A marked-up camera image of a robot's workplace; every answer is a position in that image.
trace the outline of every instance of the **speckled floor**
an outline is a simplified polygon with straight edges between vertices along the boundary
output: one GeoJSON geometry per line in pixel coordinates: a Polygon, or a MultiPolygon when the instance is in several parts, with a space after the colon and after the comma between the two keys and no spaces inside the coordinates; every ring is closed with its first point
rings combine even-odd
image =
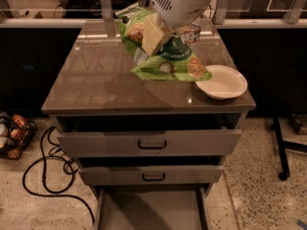
{"type": "MultiPolygon", "coordinates": [[[[35,121],[39,132],[21,158],[0,160],[0,229],[91,229],[89,212],[77,199],[38,197],[23,189],[22,176],[41,157],[40,137],[52,125],[48,119],[35,121]]],[[[213,230],[301,230],[297,221],[307,222],[306,154],[287,150],[291,176],[280,181],[277,175],[281,166],[274,134],[269,130],[271,123],[269,118],[246,119],[243,135],[226,159],[224,175],[207,198],[213,230]]],[[[281,126],[285,139],[307,143],[307,136],[294,133],[287,120],[282,119],[281,126]]],[[[52,147],[46,141],[43,144],[47,151],[52,147]]],[[[29,172],[26,185],[48,195],[41,185],[41,173],[39,163],[29,172]]],[[[50,160],[47,179],[50,189],[59,190],[70,177],[62,172],[60,161],[50,160]]],[[[95,214],[97,200],[79,176],[66,194],[80,196],[95,214]]]]}

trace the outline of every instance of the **power cord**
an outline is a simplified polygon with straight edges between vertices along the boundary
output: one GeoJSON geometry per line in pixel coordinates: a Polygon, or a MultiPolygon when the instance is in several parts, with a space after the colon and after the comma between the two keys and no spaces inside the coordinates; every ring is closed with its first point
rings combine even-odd
{"type": "Polygon", "coordinates": [[[90,209],[89,205],[80,197],[76,196],[76,195],[60,195],[62,193],[64,193],[65,191],[67,191],[74,183],[75,181],[75,177],[76,177],[76,172],[78,171],[78,169],[74,170],[73,167],[72,167],[72,163],[74,162],[73,159],[65,159],[61,156],[58,156],[56,155],[56,153],[62,151],[61,147],[59,146],[59,144],[56,144],[54,142],[51,141],[51,133],[52,131],[55,129],[54,126],[51,126],[49,127],[42,135],[42,137],[40,138],[40,150],[41,150],[41,153],[42,153],[42,157],[37,159],[33,164],[30,165],[30,167],[24,172],[23,174],[23,177],[22,177],[22,185],[24,187],[24,189],[30,194],[30,195],[33,195],[33,196],[42,196],[42,197],[72,197],[72,198],[75,198],[79,201],[81,201],[85,207],[87,208],[87,210],[89,211],[89,214],[91,216],[91,219],[92,219],[92,222],[93,224],[95,223],[95,218],[94,218],[94,215],[93,215],[93,212],[92,210],[90,209]],[[49,154],[46,156],[45,155],[45,152],[44,152],[44,147],[43,147],[43,141],[45,139],[45,137],[47,136],[47,139],[48,139],[48,142],[53,145],[53,147],[49,150],[49,154]],[[66,174],[69,174],[71,175],[71,180],[69,182],[69,184],[67,185],[67,187],[65,187],[64,189],[62,190],[59,190],[59,191],[53,191],[53,190],[50,190],[48,187],[47,187],[47,183],[46,183],[46,173],[47,173],[47,160],[50,160],[50,159],[56,159],[56,160],[59,160],[59,161],[62,161],[64,163],[63,165],[63,170],[66,174]],[[44,194],[39,194],[39,193],[36,193],[36,192],[33,192],[31,191],[27,185],[26,185],[26,177],[27,177],[27,174],[28,172],[31,170],[31,168],[33,166],[35,166],[36,164],[40,163],[40,162],[43,162],[43,172],[42,172],[42,184],[43,184],[43,187],[44,189],[50,193],[50,195],[44,195],[44,194]]]}

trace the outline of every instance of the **drawer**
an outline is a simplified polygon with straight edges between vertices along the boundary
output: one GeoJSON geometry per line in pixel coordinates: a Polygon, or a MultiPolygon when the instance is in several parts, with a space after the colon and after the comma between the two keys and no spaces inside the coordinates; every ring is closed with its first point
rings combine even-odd
{"type": "Polygon", "coordinates": [[[94,230],[209,230],[203,188],[195,191],[100,191],[94,230]]]}
{"type": "Polygon", "coordinates": [[[71,157],[222,155],[231,154],[238,129],[169,130],[151,132],[61,133],[61,147],[71,157]]]}
{"type": "Polygon", "coordinates": [[[223,166],[147,166],[147,167],[91,167],[79,169],[84,184],[147,185],[147,184],[201,184],[217,182],[223,166]]]}

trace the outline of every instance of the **drawer handle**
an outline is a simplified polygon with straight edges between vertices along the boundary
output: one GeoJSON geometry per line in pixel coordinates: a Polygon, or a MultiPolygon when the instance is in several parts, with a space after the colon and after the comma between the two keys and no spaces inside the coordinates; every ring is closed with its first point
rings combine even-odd
{"type": "Polygon", "coordinates": [[[141,149],[141,150],[164,150],[167,146],[167,141],[164,140],[163,145],[160,147],[144,147],[141,144],[141,141],[137,141],[137,146],[141,149]]]}
{"type": "Polygon", "coordinates": [[[161,178],[151,178],[151,179],[146,178],[146,175],[142,173],[142,179],[144,181],[162,181],[165,179],[165,172],[162,174],[161,178]]]}

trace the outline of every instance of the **basket of fruit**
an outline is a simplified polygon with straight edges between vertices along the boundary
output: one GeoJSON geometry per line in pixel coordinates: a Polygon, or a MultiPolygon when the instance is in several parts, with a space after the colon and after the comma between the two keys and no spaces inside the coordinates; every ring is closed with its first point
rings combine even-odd
{"type": "Polygon", "coordinates": [[[37,132],[31,118],[0,113],[0,158],[18,159],[37,132]]]}

